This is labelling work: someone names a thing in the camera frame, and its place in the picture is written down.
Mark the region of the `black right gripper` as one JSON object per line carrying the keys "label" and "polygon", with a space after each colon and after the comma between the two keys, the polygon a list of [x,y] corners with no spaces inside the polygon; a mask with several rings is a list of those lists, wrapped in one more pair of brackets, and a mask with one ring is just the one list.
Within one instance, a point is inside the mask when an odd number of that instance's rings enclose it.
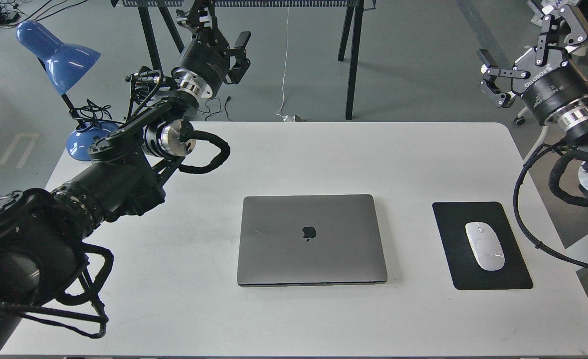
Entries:
{"label": "black right gripper", "polygon": [[[533,48],[529,48],[514,66],[499,68],[494,57],[484,48],[477,51],[482,61],[482,80],[478,88],[499,108],[510,107],[515,94],[540,125],[561,107],[576,100],[588,104],[588,80],[575,66],[571,55],[588,47],[588,21],[569,0],[550,0],[526,4],[535,14],[541,28]],[[498,78],[513,79],[512,91],[497,86]]]}

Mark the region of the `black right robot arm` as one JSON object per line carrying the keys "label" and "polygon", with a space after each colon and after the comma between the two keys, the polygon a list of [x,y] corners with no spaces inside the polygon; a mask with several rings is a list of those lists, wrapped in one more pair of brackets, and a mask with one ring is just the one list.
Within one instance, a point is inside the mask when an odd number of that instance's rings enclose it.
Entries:
{"label": "black right robot arm", "polygon": [[564,137],[553,145],[540,143],[526,157],[513,192],[516,221],[524,235],[543,252],[588,270],[588,263],[547,247],[532,235],[519,213],[519,193],[524,177],[549,152],[559,158],[549,174],[548,187],[567,204],[588,207],[588,79],[578,69],[572,53],[588,45],[588,21],[578,7],[527,4],[540,19],[535,45],[510,68],[501,68],[488,50],[478,50],[482,79],[478,86],[499,108],[520,98],[541,126],[556,124]]}

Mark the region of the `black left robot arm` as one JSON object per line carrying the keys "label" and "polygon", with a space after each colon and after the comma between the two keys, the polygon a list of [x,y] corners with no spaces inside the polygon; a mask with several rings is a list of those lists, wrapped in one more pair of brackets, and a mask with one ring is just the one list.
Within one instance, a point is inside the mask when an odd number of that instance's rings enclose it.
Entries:
{"label": "black left robot arm", "polygon": [[216,2],[195,0],[162,15],[180,50],[169,75],[159,62],[149,13],[137,3],[153,68],[128,76],[125,123],[88,148],[90,166],[53,191],[30,188],[0,197],[0,350],[21,320],[98,339],[108,316],[99,297],[112,252],[85,242],[104,222],[141,216],[162,204],[175,171],[205,174],[230,155],[220,137],[194,129],[201,99],[237,84],[250,66],[249,31],[230,47],[217,25]]}

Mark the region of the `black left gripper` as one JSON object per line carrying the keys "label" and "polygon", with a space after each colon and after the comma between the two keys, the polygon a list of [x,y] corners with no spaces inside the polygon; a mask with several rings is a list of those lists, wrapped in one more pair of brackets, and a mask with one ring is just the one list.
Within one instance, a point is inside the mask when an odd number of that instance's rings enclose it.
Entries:
{"label": "black left gripper", "polygon": [[251,65],[246,52],[250,30],[240,32],[234,47],[230,47],[220,30],[215,29],[214,0],[194,0],[188,11],[177,9],[176,25],[195,34],[172,69],[179,90],[198,99],[210,99],[223,84],[241,82]]}

